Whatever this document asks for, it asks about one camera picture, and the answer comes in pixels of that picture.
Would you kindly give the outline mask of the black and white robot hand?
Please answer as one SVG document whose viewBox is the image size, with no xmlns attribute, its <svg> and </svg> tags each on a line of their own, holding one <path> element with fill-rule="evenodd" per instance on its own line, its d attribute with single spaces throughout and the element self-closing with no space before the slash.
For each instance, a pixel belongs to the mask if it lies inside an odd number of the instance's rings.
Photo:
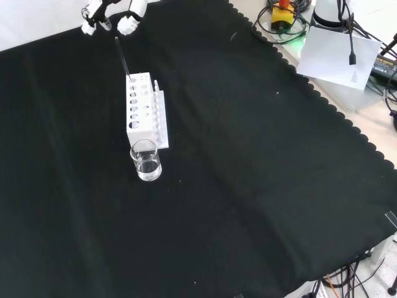
<svg viewBox="0 0 397 298">
<path fill-rule="evenodd" d="M 86 35 L 93 35 L 97 25 L 100 25 L 105 31 L 111 31 L 112 24 L 105 13 L 109 6 L 119 2 L 120 1 L 116 0 L 89 1 L 88 4 L 81 9 L 81 15 L 84 20 L 81 26 L 83 33 Z M 128 9 L 126 10 L 127 14 L 119 20 L 117 30 L 122 35 L 132 34 L 145 16 L 147 5 L 147 0 L 130 1 Z"/>
</svg>

